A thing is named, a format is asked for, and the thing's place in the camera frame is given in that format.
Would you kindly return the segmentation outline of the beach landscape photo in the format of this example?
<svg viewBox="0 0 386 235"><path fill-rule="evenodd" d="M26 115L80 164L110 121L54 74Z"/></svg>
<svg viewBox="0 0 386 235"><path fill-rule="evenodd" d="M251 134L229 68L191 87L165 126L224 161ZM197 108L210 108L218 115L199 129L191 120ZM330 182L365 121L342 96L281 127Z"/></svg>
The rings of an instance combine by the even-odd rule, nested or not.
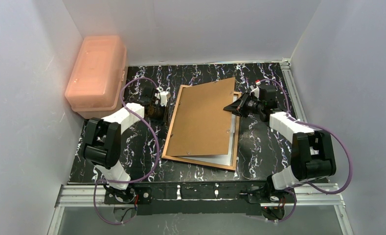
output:
<svg viewBox="0 0 386 235"><path fill-rule="evenodd" d="M218 168L226 168L233 165L233 155L234 155L234 148L236 146L236 121L237 116L231 115L231 127L230 127L230 133L229 133L229 149L227 154L219 154L219 155L188 155L188 156L181 156L180 158L182 160L189 160L189 161L196 161L197 164L201 165L217 165Z"/></svg>

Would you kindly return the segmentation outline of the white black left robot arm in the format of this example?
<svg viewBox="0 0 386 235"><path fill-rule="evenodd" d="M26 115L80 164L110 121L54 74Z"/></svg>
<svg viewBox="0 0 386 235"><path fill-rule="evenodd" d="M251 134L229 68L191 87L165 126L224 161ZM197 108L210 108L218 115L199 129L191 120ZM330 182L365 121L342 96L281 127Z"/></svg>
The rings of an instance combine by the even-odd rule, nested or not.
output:
<svg viewBox="0 0 386 235"><path fill-rule="evenodd" d="M161 87L147 87L115 113L88 121L79 154L101 171L112 188L126 190L131 181L119 160L122 134L140 118L167 123L169 98Z"/></svg>

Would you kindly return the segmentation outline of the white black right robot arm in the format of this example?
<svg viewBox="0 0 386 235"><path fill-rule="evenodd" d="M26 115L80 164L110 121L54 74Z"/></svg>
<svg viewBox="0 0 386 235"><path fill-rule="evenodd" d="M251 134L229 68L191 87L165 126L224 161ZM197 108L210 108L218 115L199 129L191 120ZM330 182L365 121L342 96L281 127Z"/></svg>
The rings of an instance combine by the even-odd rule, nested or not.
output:
<svg viewBox="0 0 386 235"><path fill-rule="evenodd" d="M330 133L299 124L282 111L278 107L275 86L257 83L224 110L242 118L257 115L291 143L290 165L267 178L263 187L266 192L282 191L336 173Z"/></svg>

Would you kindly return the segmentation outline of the brown fibreboard backing board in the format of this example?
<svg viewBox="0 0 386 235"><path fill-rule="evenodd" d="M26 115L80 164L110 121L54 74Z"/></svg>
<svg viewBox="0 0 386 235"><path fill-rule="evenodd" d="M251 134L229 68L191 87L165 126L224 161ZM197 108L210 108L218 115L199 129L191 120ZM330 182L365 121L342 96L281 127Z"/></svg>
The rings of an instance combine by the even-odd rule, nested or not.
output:
<svg viewBox="0 0 386 235"><path fill-rule="evenodd" d="M169 130L167 156L228 153L235 78L182 87Z"/></svg>

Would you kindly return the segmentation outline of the wooden picture frame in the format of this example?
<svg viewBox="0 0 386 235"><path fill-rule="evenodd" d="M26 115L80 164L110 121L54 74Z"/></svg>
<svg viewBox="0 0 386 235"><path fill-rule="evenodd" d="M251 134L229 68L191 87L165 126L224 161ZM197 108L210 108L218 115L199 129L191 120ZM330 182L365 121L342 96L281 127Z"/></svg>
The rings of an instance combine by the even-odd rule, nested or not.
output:
<svg viewBox="0 0 386 235"><path fill-rule="evenodd" d="M179 89L162 157L234 171L239 117L225 111L241 96L231 79Z"/></svg>

